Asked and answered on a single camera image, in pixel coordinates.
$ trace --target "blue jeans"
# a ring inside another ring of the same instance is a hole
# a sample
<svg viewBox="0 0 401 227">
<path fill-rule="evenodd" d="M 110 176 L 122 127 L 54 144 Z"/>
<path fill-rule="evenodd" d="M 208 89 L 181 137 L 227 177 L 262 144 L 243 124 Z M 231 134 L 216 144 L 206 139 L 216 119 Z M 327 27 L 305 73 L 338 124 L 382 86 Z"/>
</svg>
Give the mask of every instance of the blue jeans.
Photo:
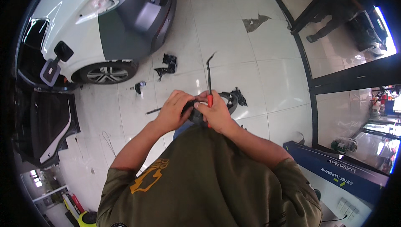
<svg viewBox="0 0 401 227">
<path fill-rule="evenodd" d="M 187 120 L 180 128 L 178 128 L 173 135 L 173 141 L 177 138 L 177 136 L 181 133 L 183 133 L 186 129 L 191 127 L 194 123 Z"/>
</svg>

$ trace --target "red object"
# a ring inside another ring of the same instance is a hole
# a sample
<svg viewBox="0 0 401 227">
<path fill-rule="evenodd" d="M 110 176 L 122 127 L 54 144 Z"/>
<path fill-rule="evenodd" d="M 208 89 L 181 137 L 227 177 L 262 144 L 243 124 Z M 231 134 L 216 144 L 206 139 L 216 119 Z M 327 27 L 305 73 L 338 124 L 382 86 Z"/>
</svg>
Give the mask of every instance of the red object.
<svg viewBox="0 0 401 227">
<path fill-rule="evenodd" d="M 83 209 L 82 205 L 79 203 L 77 197 L 74 194 L 72 194 L 71 198 L 73 199 L 74 204 L 77 206 L 78 210 L 80 211 L 79 214 L 84 213 L 85 210 Z"/>
<path fill-rule="evenodd" d="M 213 95 L 212 95 L 212 94 L 209 94 L 209 95 L 207 95 L 207 106 L 210 108 L 210 107 L 212 107 L 212 105 L 213 105 Z"/>
</svg>

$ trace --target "hand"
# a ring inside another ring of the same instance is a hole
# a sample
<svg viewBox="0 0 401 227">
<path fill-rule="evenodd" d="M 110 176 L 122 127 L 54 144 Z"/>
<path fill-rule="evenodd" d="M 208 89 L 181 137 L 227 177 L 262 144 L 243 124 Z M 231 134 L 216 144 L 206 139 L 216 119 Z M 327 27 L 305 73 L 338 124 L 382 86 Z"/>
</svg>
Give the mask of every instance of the hand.
<svg viewBox="0 0 401 227">
<path fill-rule="evenodd" d="M 163 104 L 159 115 L 154 120 L 158 129 L 164 134 L 178 129 L 188 120 L 193 107 L 190 107 L 183 114 L 183 108 L 189 101 L 195 100 L 193 95 L 189 95 L 181 90 L 174 90 L 167 101 Z"/>
<path fill-rule="evenodd" d="M 207 102 L 207 94 L 205 91 L 199 96 L 196 96 L 197 101 Z M 220 97 L 217 91 L 212 90 L 213 105 L 209 108 L 205 104 L 199 102 L 194 104 L 195 109 L 203 114 L 203 121 L 208 122 L 212 128 L 221 134 L 228 133 L 229 130 L 238 126 L 237 123 L 231 118 L 230 112 L 224 100 Z"/>
</svg>

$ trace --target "black shoe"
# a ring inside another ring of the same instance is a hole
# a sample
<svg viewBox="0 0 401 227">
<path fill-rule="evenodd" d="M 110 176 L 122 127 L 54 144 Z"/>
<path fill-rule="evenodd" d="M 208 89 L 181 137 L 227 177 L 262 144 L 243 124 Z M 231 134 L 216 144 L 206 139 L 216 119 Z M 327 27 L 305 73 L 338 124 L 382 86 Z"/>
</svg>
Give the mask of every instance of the black shoe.
<svg viewBox="0 0 401 227">
<path fill-rule="evenodd" d="M 310 43 L 314 43 L 314 42 L 316 42 L 317 40 L 315 40 L 315 39 L 313 39 L 313 37 L 312 36 L 307 36 L 306 37 L 306 39 L 308 40 L 308 42 L 310 42 Z"/>
</svg>

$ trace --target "yellow logo print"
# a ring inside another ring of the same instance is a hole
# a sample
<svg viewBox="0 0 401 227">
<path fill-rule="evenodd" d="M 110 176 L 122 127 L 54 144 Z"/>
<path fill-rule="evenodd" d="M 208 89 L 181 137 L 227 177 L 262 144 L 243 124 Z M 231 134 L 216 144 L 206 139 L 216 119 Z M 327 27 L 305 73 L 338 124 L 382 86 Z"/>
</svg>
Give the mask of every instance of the yellow logo print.
<svg viewBox="0 0 401 227">
<path fill-rule="evenodd" d="M 153 184 L 155 184 L 160 177 L 162 177 L 161 171 L 165 169 L 168 166 L 168 163 L 170 162 L 169 159 L 158 159 L 156 160 L 151 167 L 149 167 L 147 170 L 145 170 L 144 173 L 142 173 L 137 179 L 135 179 L 135 184 L 131 185 L 129 189 L 131 190 L 131 194 L 134 194 L 137 191 L 143 191 L 146 192 L 148 191 Z M 153 177 L 156 178 L 151 184 L 148 185 L 146 188 L 139 188 L 139 186 L 142 184 L 143 179 L 151 173 L 153 170 L 156 170 L 156 172 L 153 174 Z"/>
</svg>

